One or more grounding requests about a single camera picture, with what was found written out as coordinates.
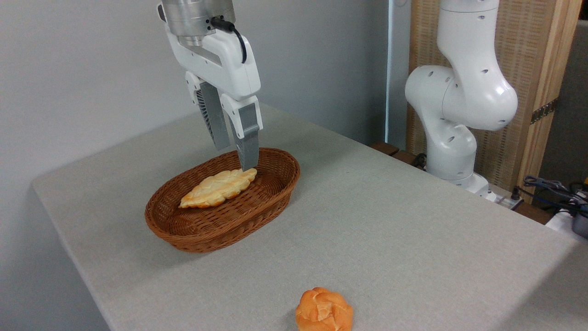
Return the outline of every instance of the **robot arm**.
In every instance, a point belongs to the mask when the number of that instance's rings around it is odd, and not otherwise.
[[[235,29],[231,0],[163,0],[159,17],[186,83],[218,150],[229,137],[230,119],[243,170],[257,165],[258,131],[263,128],[259,74],[249,41]]]
[[[467,127],[499,130],[517,109],[494,50],[498,4],[441,0],[437,45],[453,68],[416,68],[405,89],[425,129],[427,172],[484,197],[488,182],[473,173],[477,144]]]
[[[496,131],[515,116],[517,96],[494,50],[498,0],[441,1],[437,46],[454,77],[443,98],[443,116],[467,127]]]

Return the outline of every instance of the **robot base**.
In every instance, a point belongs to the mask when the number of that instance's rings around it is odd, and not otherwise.
[[[481,196],[492,202],[496,200],[496,194],[490,190],[488,181],[476,173],[472,173],[470,176],[464,179],[447,181],[453,185],[465,188],[467,191],[477,194],[478,196]]]

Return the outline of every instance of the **round bread roll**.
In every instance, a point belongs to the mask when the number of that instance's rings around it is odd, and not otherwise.
[[[304,292],[296,308],[299,331],[350,331],[353,308],[343,296],[322,287]]]

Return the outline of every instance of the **white wall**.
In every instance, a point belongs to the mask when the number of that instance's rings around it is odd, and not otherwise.
[[[262,102],[358,141],[381,139],[385,1],[233,1]],[[2,1],[2,330],[106,329],[30,183],[195,111],[156,3]]]

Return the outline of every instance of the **oval basket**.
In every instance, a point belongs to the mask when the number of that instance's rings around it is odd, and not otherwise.
[[[239,156],[233,151],[170,179],[147,203],[147,225],[179,250],[206,253],[234,244],[268,224],[286,208],[300,177],[296,159],[276,148],[259,149],[257,176],[237,197],[218,207],[178,208],[182,197],[205,178],[239,168]]]

